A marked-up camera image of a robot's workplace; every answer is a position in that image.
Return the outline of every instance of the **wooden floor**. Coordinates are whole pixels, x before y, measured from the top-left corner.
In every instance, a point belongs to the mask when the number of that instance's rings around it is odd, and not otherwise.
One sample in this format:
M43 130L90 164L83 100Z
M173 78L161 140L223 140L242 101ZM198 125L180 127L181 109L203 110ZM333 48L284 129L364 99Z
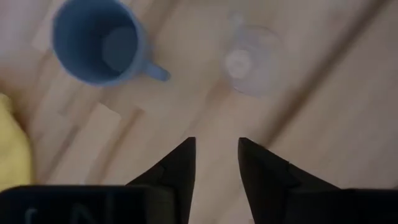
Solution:
M196 136L191 223L250 223L244 136L339 187L398 185L398 1L248 1L248 22L277 33L286 51L283 87L262 98L223 78L230 0L123 0L172 79L108 88L68 76L54 56L50 25L63 0L20 2L1 14L19 20L0 19L0 91L32 141L37 183L125 184Z

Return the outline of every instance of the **light wood surface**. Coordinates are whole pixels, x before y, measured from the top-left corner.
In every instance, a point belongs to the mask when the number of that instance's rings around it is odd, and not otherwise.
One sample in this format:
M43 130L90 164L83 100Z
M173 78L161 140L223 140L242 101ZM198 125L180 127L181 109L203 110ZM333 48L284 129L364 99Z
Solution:
M375 119L381 116L379 122L387 122L394 109L394 76L389 71L394 71L396 44L383 29L389 22L396 25L396 17L391 9L369 13L388 1L245 1L238 9L248 23L270 28L284 44L284 85L262 98L233 91L223 78L229 15L237 8L230 0L123 1L145 25L155 61L172 79L161 83L143 76L107 88L68 76L52 53L51 18L62 2L43 3L46 10L37 11L37 20L27 21L36 24L33 34L18 43L23 47L2 61L0 71L0 91L16 102L17 117L32 141L38 183L125 184L188 136L196 136L198 145L191 223L251 222L237 162L241 136L266 145L272 142L273 151L342 187L388 187L396 181L392 165L377 181L361 173L373 170L376 175L394 157L393 125L372 131L378 124ZM373 14L380 22L366 20ZM368 24L372 25L362 35L359 27ZM357 44L346 44L355 38L360 40ZM384 51L376 47L378 41ZM347 56L340 46L347 48ZM323 84L300 109L296 99L314 78L325 75L319 71L335 55L341 64L327 74L331 87ZM366 101L367 95L373 101ZM378 99L386 100L383 104ZM357 109L350 109L355 104ZM297 109L293 120L286 118ZM368 138L358 129L367 129ZM326 140L319 143L322 136ZM345 139L351 138L361 141L350 145ZM361 154L365 145L368 149Z

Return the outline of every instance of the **blue mug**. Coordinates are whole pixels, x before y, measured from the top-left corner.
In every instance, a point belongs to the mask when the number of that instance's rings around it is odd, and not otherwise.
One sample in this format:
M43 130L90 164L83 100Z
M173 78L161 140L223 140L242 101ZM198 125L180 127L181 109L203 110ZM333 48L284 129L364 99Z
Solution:
M99 86L140 73L166 81L170 74L150 60L151 47L134 14L117 0L68 0L58 10L52 44L62 66Z

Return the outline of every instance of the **mug handle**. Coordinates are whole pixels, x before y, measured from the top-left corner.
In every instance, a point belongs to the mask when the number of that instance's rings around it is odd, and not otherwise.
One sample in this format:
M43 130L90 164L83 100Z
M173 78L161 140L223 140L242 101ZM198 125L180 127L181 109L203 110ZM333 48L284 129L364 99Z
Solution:
M147 63L144 72L150 77L163 82L170 79L170 73L168 71L152 62Z

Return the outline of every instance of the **yellow cloth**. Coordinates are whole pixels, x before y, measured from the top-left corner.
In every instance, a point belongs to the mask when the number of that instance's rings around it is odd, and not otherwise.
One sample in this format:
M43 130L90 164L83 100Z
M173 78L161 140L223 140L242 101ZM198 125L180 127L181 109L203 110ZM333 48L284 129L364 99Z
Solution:
M0 93L0 190L32 182L29 141L12 116L10 99Z

